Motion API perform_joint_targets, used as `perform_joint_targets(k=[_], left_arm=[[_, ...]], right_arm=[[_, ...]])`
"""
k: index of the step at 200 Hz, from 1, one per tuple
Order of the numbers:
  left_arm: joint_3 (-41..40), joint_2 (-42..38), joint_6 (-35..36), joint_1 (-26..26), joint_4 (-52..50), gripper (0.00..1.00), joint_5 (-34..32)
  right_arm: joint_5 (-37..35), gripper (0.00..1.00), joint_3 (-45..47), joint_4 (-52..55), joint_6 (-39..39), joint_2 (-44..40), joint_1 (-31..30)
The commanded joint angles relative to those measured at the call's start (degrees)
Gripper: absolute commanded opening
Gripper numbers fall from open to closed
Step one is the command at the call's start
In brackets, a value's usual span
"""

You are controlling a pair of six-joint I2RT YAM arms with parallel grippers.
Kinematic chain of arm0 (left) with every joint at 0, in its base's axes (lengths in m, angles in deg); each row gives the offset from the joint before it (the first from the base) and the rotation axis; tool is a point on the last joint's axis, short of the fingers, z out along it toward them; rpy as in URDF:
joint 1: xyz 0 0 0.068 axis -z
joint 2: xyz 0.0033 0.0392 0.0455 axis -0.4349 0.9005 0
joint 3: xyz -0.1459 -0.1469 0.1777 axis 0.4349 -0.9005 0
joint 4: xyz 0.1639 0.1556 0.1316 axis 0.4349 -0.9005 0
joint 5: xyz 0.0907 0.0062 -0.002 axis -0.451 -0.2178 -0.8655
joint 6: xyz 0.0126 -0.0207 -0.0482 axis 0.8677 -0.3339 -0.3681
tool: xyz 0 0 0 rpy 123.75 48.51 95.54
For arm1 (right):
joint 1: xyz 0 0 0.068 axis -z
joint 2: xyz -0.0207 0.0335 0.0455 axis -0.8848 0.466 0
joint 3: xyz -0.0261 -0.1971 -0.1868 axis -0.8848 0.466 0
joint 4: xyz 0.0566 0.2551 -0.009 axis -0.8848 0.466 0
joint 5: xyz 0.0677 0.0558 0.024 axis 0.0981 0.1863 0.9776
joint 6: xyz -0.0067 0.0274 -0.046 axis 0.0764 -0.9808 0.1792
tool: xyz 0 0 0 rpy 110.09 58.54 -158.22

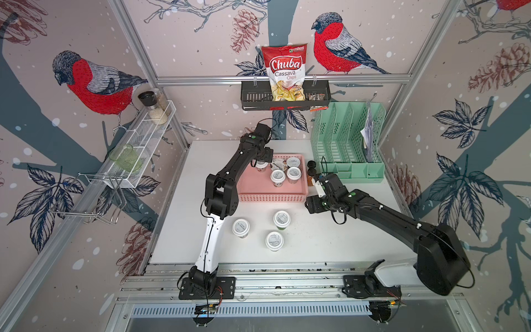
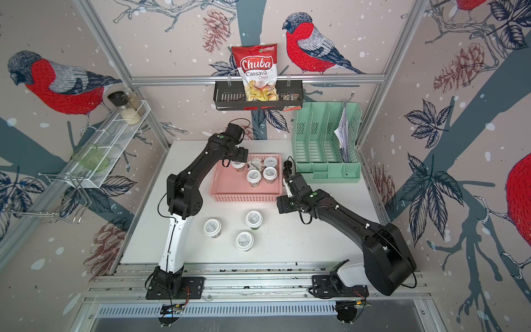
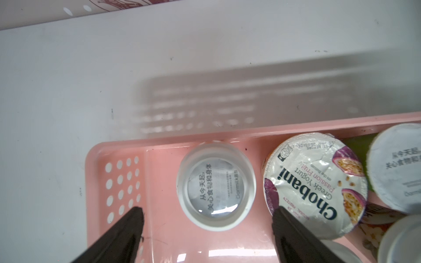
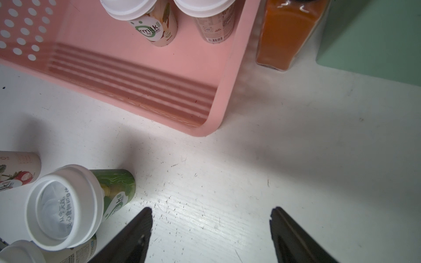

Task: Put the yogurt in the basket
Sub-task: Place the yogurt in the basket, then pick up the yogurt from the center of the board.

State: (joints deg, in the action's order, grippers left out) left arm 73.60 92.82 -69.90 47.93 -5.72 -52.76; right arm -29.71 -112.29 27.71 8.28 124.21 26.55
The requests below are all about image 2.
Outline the white-lid yogurt cup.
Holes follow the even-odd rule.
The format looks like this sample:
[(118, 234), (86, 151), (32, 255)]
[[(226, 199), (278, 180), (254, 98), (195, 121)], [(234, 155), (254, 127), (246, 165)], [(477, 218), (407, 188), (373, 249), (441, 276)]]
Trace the white-lid yogurt cup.
[(260, 211), (257, 210), (251, 210), (249, 213), (246, 214), (246, 225), (251, 228), (252, 230), (258, 230), (260, 229), (264, 218), (263, 215), (260, 213)]
[(248, 252), (252, 249), (254, 245), (254, 237), (251, 233), (247, 231), (240, 232), (235, 239), (236, 247), (243, 251)]
[(245, 162), (232, 161), (231, 166), (235, 169), (236, 172), (243, 172), (246, 169)]
[(246, 175), (246, 179), (253, 188), (256, 188), (260, 184), (262, 174), (259, 170), (250, 170)]
[(278, 177), (277, 169), (275, 167), (266, 167), (262, 172), (262, 177), (267, 184), (273, 184)]
[(203, 232), (206, 236), (213, 239), (221, 235), (222, 224), (218, 219), (208, 219), (203, 225)]

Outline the Chobani yogurt cup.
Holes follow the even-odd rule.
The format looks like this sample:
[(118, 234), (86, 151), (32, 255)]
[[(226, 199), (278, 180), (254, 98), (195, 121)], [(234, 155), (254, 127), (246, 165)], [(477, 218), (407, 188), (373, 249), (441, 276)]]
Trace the Chobani yogurt cup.
[(249, 170), (257, 170), (262, 172), (265, 168), (264, 161), (260, 158), (253, 158), (248, 161)]

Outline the green foil-lid yogurt cup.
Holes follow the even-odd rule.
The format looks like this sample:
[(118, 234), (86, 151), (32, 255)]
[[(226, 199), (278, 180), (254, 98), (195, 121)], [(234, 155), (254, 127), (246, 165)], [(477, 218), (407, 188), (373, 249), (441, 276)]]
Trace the green foil-lid yogurt cup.
[(264, 159), (264, 166), (265, 167), (277, 167), (278, 166), (278, 160), (274, 156), (268, 156)]

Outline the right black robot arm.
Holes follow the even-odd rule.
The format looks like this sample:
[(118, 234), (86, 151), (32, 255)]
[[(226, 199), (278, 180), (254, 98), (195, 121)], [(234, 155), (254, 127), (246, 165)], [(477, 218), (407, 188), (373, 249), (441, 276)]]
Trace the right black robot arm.
[(391, 295), (417, 269), (400, 229), (377, 224), (338, 203), (329, 193), (312, 190), (299, 174), (284, 175), (287, 195), (277, 198), (280, 214), (298, 212), (324, 221), (346, 235), (361, 250), (365, 275), (381, 294)]

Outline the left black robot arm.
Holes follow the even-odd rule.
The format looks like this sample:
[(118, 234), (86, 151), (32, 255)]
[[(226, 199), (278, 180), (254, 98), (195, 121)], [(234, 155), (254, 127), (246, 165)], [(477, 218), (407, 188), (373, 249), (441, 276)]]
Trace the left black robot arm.
[(183, 281), (185, 246), (194, 217), (203, 206), (200, 186), (218, 162), (246, 162), (248, 150), (240, 147), (245, 129), (230, 123), (225, 131), (209, 137), (203, 151), (179, 174), (166, 181), (170, 227), (159, 265), (146, 281), (148, 300), (173, 300), (189, 291)]

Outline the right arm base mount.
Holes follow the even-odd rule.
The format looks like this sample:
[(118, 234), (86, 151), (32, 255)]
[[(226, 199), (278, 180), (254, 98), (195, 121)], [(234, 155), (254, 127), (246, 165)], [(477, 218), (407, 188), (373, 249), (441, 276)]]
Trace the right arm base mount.
[(308, 292), (322, 300), (330, 300), (336, 297), (365, 298), (369, 295), (369, 290), (366, 286), (345, 286), (338, 277), (331, 275), (312, 276), (312, 285), (308, 288)]

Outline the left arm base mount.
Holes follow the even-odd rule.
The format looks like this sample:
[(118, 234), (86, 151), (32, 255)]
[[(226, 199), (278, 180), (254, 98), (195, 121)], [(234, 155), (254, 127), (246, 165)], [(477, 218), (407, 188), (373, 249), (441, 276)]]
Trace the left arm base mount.
[(147, 286), (145, 298), (147, 300), (200, 300), (204, 283), (204, 277), (174, 278), (171, 284), (152, 278)]

